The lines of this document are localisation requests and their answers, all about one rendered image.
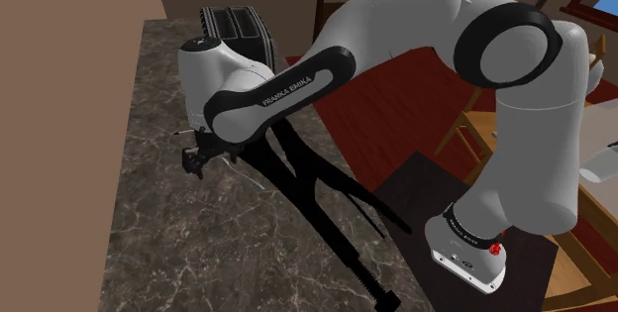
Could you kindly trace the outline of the wooden table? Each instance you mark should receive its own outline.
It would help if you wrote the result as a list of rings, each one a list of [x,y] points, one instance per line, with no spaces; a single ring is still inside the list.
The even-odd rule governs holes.
[[[618,99],[588,105],[583,109],[579,138],[579,158],[587,161],[618,141]],[[618,176],[600,183],[581,178],[578,189],[578,219],[591,226],[618,254]],[[565,255],[589,284],[569,293],[547,297],[544,311],[566,310],[609,297],[618,298],[618,272],[610,273],[595,259],[572,232],[554,237]]]

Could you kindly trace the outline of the dark robot stand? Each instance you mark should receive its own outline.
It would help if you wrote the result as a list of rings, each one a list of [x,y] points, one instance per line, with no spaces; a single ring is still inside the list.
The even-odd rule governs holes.
[[[382,222],[435,312],[542,312],[558,246],[514,227],[506,230],[506,275],[496,292],[484,294],[433,261],[425,223],[459,199],[468,186],[429,158],[415,153],[373,194],[411,228],[409,234]]]

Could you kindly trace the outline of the thin silver knife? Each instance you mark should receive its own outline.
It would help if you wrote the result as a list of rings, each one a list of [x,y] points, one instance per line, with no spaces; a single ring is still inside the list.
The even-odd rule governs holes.
[[[243,177],[244,179],[250,181],[252,184],[254,184],[256,187],[258,187],[260,190],[265,190],[265,187],[260,184],[259,182],[257,182],[256,180],[254,180],[253,178],[249,177],[248,175],[246,175],[245,173],[239,171],[238,169],[236,169],[232,163],[225,157],[220,156],[219,159],[234,173],[236,173],[237,175]]]

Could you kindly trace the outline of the black toaster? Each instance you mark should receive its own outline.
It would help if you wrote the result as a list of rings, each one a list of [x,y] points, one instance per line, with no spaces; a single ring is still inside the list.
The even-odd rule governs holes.
[[[272,37],[256,8],[204,7],[199,15],[206,37],[222,40],[233,51],[275,71]]]

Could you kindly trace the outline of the wooden chair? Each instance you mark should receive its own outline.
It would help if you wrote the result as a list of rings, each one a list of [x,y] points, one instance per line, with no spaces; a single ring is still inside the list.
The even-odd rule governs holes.
[[[469,186],[475,183],[497,147],[495,113],[472,111],[473,104],[481,95],[482,91],[483,89],[480,87],[474,88],[470,99],[435,150],[435,155],[437,156],[453,136],[457,136],[462,141],[476,162],[475,168],[463,180],[463,182]],[[464,131],[468,131],[469,135],[478,144],[480,148],[478,154],[466,139]]]

